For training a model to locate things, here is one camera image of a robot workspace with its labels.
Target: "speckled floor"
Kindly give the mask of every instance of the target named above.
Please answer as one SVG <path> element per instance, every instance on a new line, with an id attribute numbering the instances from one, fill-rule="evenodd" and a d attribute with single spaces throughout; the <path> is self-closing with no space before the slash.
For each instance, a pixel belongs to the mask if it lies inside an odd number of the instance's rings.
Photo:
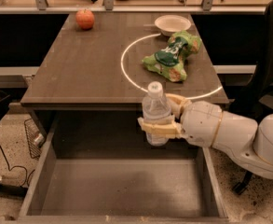
<path id="1" fill-rule="evenodd" d="M 24 121 L 29 118 L 28 114 L 21 113 L 14 106 L 0 122 L 0 143 L 11 166 L 25 166 L 28 174 L 33 175 L 37 160 L 31 158 L 24 128 Z M 273 224 L 273 180 L 254 176 L 249 187 L 238 196 L 231 189 L 242 180 L 245 171 L 226 154 L 213 149 L 211 154 L 230 222 Z M 0 174 L 4 177 L 3 182 L 9 185 L 18 186 L 25 180 L 25 172 L 21 168 L 9 172 L 1 152 Z M 0 195 L 0 221 L 7 217 L 17 219 L 22 202 L 20 197 Z"/>

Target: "cable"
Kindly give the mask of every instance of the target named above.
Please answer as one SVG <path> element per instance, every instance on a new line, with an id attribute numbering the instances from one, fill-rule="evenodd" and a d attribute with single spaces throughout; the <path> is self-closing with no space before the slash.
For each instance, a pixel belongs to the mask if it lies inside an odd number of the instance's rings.
<path id="1" fill-rule="evenodd" d="M 30 186 L 30 183 L 31 182 L 29 182 L 29 180 L 30 180 L 30 178 L 31 178 L 31 175 L 34 173 L 34 169 L 31 171 L 31 173 L 28 175 L 28 177 L 27 177 L 27 186 Z"/>
<path id="2" fill-rule="evenodd" d="M 0 150 L 1 150 L 1 152 L 2 152 L 2 154 L 3 154 L 3 156 L 4 156 L 4 158 L 5 158 L 5 161 L 6 161 L 6 163 L 7 163 L 7 169 L 8 169 L 9 171 L 12 171 L 14 168 L 22 168 L 22 169 L 25 170 L 25 180 L 24 180 L 24 182 L 20 185 L 20 187 L 23 188 L 23 185 L 27 182 L 27 173 L 28 173 L 27 169 L 26 169 L 25 167 L 19 166 L 19 165 L 10 167 L 9 162 L 8 162 L 8 160 L 7 160 L 7 157 L 6 157 L 6 154 L 5 154 L 4 150 L 3 150 L 3 148 L 1 147 L 1 145 L 0 145 Z"/>

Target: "white plate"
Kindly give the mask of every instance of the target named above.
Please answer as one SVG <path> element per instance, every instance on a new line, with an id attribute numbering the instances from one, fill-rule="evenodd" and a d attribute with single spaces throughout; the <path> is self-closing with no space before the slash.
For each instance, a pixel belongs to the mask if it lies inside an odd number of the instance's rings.
<path id="1" fill-rule="evenodd" d="M 171 36 L 176 32 L 189 29 L 191 22 L 181 16 L 165 15 L 155 20 L 155 26 L 161 30 L 163 35 Z"/>

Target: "apple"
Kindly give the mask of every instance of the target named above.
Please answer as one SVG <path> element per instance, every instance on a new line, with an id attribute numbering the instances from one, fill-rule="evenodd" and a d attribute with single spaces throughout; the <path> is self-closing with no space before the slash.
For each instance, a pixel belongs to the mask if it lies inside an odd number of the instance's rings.
<path id="1" fill-rule="evenodd" d="M 88 9 L 82 9 L 76 12 L 76 22 L 83 30 L 88 30 L 93 27 L 95 17 Z"/>

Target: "snack wrapper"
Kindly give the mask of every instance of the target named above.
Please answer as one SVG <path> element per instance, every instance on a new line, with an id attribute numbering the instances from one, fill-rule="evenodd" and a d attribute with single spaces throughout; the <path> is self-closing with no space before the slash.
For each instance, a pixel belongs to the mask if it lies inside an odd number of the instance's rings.
<path id="1" fill-rule="evenodd" d="M 171 82 L 186 80 L 184 61 L 199 51 L 200 37 L 189 34 L 186 30 L 174 33 L 168 40 L 168 46 L 143 58 L 144 66 L 152 72 L 157 72 Z"/>

